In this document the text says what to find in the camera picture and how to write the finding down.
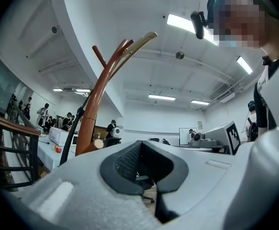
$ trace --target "person in white shirt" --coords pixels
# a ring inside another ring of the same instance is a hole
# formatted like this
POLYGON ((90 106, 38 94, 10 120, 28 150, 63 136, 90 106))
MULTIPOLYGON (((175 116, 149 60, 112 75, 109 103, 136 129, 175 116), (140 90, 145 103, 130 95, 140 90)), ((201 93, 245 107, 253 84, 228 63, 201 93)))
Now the person in white shirt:
MULTIPOLYGON (((251 120, 252 123, 256 123, 256 110, 255 110, 255 103, 254 101, 250 101, 248 103, 248 108, 249 108, 249 112, 251 113, 249 119, 251 120)), ((246 120, 246 126, 245 126, 245 131, 246 131, 246 136, 249 138, 249 128, 250 128, 251 124, 249 122, 249 120, 246 120)))

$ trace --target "floor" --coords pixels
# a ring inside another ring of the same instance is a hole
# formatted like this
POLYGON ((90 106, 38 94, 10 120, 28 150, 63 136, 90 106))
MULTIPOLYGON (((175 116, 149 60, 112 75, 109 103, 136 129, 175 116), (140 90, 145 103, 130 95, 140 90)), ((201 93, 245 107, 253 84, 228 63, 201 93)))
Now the floor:
POLYGON ((143 199, 145 206, 150 210, 150 212, 154 215, 155 207, 156 207, 156 185, 152 188, 145 191, 144 196, 151 197, 155 200, 154 203, 151 203, 149 199, 143 199))

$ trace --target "table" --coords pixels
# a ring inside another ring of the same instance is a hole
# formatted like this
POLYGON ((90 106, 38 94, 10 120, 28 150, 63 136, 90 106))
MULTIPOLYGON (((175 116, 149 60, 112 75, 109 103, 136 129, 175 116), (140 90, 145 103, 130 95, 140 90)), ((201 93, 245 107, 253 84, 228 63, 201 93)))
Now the table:
MULTIPOLYGON (((41 160, 41 162, 44 163, 45 167, 49 170, 52 171, 53 169, 57 168, 59 166, 59 163, 61 161, 62 153, 63 153, 63 148, 61 153, 57 153, 54 150, 54 146, 56 144, 53 143, 50 139, 49 136, 46 137, 39 137, 38 139, 38 150, 37 150, 37 156, 41 160)), ((70 147, 69 153, 68 153, 68 160, 72 159, 75 157, 75 150, 76 147, 70 147)))

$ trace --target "white box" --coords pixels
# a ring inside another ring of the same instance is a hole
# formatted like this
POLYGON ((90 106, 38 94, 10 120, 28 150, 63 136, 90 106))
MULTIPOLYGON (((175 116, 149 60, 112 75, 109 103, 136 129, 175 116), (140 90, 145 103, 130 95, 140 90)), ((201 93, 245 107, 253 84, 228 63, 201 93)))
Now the white box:
POLYGON ((49 131, 49 139, 58 146, 63 147, 66 143, 68 134, 68 132, 60 128, 51 127, 49 131))

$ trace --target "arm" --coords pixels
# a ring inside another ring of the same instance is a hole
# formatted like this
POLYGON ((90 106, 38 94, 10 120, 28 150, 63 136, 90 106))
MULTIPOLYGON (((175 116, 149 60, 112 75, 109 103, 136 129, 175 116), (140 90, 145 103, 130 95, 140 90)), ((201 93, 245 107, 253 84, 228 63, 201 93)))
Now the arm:
POLYGON ((258 127, 258 136, 261 136, 262 134, 267 132, 268 121, 266 107, 263 106, 261 97, 257 91, 257 83, 254 87, 254 103, 256 110, 256 124, 258 127))

